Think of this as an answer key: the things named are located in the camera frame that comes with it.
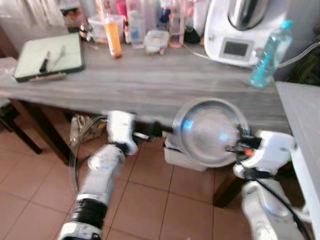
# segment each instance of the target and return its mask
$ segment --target terracotta tile floor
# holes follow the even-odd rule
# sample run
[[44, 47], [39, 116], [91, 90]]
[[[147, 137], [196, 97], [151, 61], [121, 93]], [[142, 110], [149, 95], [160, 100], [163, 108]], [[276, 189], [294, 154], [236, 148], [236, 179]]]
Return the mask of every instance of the terracotta tile floor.
[[[67, 140], [69, 125], [64, 117], [45, 112]], [[54, 240], [75, 203], [69, 168], [27, 122], [21, 117], [17, 122], [43, 153], [34, 154], [13, 133], [0, 131], [0, 240]], [[105, 139], [103, 135], [86, 143], [80, 157], [94, 153]], [[127, 158], [116, 179], [103, 240], [251, 239], [239, 197], [229, 208], [212, 205], [226, 172], [169, 165], [162, 142], [144, 144]], [[81, 183], [87, 169], [85, 164], [80, 170]]]

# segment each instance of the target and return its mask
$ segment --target appliance display screen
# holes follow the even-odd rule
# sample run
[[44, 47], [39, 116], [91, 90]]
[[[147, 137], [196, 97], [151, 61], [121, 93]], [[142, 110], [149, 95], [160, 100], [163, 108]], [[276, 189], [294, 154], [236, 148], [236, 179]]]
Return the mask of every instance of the appliance display screen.
[[246, 55], [248, 44], [227, 41], [225, 43], [224, 54], [238, 55], [244, 57]]

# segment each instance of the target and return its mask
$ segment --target white wall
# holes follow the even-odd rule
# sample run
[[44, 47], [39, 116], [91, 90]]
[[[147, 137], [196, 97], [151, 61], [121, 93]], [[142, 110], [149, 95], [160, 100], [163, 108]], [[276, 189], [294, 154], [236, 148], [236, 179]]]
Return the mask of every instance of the white wall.
[[23, 14], [23, 8], [20, 7], [19, 2], [16, 0], [0, 0], [0, 25], [19, 52], [28, 40], [68, 33], [66, 27], [49, 26], [41, 28], [30, 24], [32, 19]]
[[[320, 0], [291, 0], [287, 19], [294, 22], [292, 28], [293, 41], [283, 61], [297, 56], [315, 42], [313, 27], [319, 17]], [[294, 66], [293, 63], [278, 69], [274, 78], [277, 81], [283, 80]]]

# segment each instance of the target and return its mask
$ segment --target metal pot lid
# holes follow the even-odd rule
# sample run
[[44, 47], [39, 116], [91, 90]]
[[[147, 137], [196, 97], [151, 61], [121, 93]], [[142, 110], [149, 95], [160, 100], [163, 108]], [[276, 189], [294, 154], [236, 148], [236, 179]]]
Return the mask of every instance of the metal pot lid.
[[173, 131], [185, 154], [215, 168], [236, 160], [233, 153], [225, 151], [225, 146], [236, 143], [239, 125], [249, 134], [247, 121], [236, 106], [219, 98], [199, 98], [178, 112]]

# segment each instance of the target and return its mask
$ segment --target floor tile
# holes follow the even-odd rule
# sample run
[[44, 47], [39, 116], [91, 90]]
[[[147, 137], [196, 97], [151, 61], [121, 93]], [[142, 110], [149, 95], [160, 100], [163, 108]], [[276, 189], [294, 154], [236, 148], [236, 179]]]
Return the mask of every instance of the floor tile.
[[119, 179], [125, 180], [127, 181], [132, 169], [135, 165], [136, 159], [137, 159], [137, 155], [139, 153], [137, 152], [135, 155], [130, 155], [125, 159], [124, 165], [122, 166], [121, 170], [120, 170], [120, 175], [118, 176]]
[[155, 150], [164, 150], [164, 142], [165, 142], [165, 138], [161, 137], [161, 138], [156, 138], [155, 140], [151, 141], [151, 142], [144, 142], [143, 144], [148, 147], [148, 148], [153, 148]]
[[10, 132], [7, 137], [1, 137], [0, 149], [25, 154], [30, 148], [15, 133]]
[[174, 167], [170, 191], [192, 199], [213, 202], [215, 172], [212, 169], [196, 171]]
[[76, 199], [70, 168], [57, 163], [31, 201], [67, 213]]
[[105, 219], [104, 219], [104, 225], [109, 226], [109, 227], [111, 226], [111, 224], [115, 218], [118, 206], [120, 204], [120, 200], [124, 194], [126, 185], [127, 185], [126, 181], [123, 181], [120, 179], [115, 181], [110, 205], [109, 205], [108, 211], [107, 211]]
[[14, 167], [21, 161], [23, 154], [0, 150], [0, 183], [5, 177], [14, 169]]
[[130, 235], [126, 232], [111, 229], [106, 240], [143, 240], [143, 238]]
[[103, 145], [108, 143], [107, 135], [102, 134], [99, 137], [87, 140], [83, 142], [80, 148], [84, 149], [90, 154], [95, 154], [99, 149], [103, 147]]
[[129, 182], [112, 228], [141, 238], [158, 239], [167, 196], [165, 191]]
[[40, 154], [36, 154], [31, 149], [25, 152], [26, 156], [31, 158], [42, 159], [45, 161], [58, 162], [61, 161], [60, 158], [52, 151], [52, 149], [41, 139], [37, 139], [35, 144], [42, 150]]
[[212, 205], [169, 194], [160, 240], [211, 240], [212, 227]]
[[109, 232], [110, 232], [110, 227], [104, 226], [102, 229], [102, 238], [101, 239], [106, 240], [109, 235]]
[[173, 166], [165, 161], [163, 151], [143, 147], [137, 157], [129, 181], [169, 190]]
[[[218, 187], [227, 179], [227, 175], [233, 174], [230, 169], [226, 168], [216, 168], [215, 171], [215, 182], [214, 190], [217, 191]], [[242, 206], [242, 195], [241, 191], [238, 195], [226, 206], [229, 209], [241, 210]]]
[[26, 200], [0, 192], [0, 240], [4, 239], [27, 203]]
[[250, 239], [250, 225], [240, 210], [214, 208], [213, 240]]
[[5, 240], [53, 240], [66, 214], [30, 202]]
[[51, 161], [25, 156], [0, 184], [0, 190], [29, 200], [54, 164]]

